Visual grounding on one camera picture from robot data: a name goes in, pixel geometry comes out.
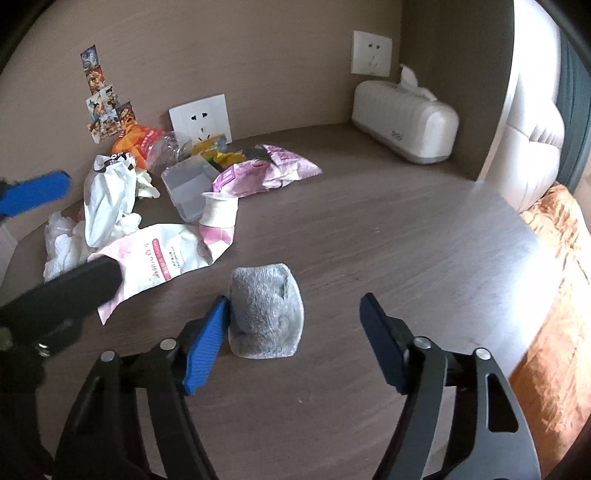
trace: metal screw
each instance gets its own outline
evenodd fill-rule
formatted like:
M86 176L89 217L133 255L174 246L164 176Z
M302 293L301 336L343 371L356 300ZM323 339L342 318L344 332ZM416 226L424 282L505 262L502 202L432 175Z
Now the metal screw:
M481 360L490 360L492 356L486 348L477 348L475 354Z
M105 362L105 363L110 362L114 358L115 358L115 352L113 350L105 350L100 355L100 361Z
M10 350L12 347L12 333L8 327L0 327L0 352Z
M413 340L414 346L423 350L431 348L431 341L427 337L415 337Z
M39 352L39 355L46 358L51 355L49 353L49 347L47 345L43 345L42 343L37 344L37 352Z
M172 350L177 346L177 341L174 338L165 338L160 342L160 348L162 350Z

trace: orange bedsheet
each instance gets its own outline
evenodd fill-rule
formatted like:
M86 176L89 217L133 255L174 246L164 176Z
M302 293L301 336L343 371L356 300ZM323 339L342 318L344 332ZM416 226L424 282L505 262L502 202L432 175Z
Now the orange bedsheet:
M551 187L521 217L562 267L550 312L511 376L545 476L591 413L591 235L563 185Z

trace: wall outlet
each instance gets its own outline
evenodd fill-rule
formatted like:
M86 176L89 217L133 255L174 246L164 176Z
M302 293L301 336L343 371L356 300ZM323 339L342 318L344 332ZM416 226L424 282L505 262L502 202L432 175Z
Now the wall outlet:
M390 76L392 39L355 30L351 73L361 75Z
M220 134L226 134L228 143L232 141L225 95L185 103L171 108L168 113L173 130L187 135L195 143Z

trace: wooden desk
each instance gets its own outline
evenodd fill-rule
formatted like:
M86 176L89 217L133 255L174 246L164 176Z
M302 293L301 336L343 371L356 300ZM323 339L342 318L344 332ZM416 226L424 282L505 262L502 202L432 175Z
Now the wooden desk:
M292 358L246 360L225 345L207 385L187 400L222 480L371 478L404 399L386 385L359 323L359 300L368 291L444 349L485 345L507 374L521 359L548 312L558 271L493 188L446 164L405 163L348 125L235 146L256 142L298 152L324 174L241 199L235 243L214 266L126 301L104 327L97 315L88 319L81 341L47 364L39 405L51 451L100 353L146 351L175 336L226 292L235 267L286 263L306 320ZM180 221L164 191L160 200L136 205L143 225ZM44 261L39 229L19 245L0 300L40 282ZM450 407L448 397L441 434ZM144 423L145 412L142 398ZM162 472L149 429L146 437Z

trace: gray sock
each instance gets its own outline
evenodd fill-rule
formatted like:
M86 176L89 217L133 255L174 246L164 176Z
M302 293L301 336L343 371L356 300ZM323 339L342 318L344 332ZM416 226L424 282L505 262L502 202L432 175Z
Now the gray sock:
M292 356L304 328L300 289L286 265L236 268L230 279L228 339L244 358Z

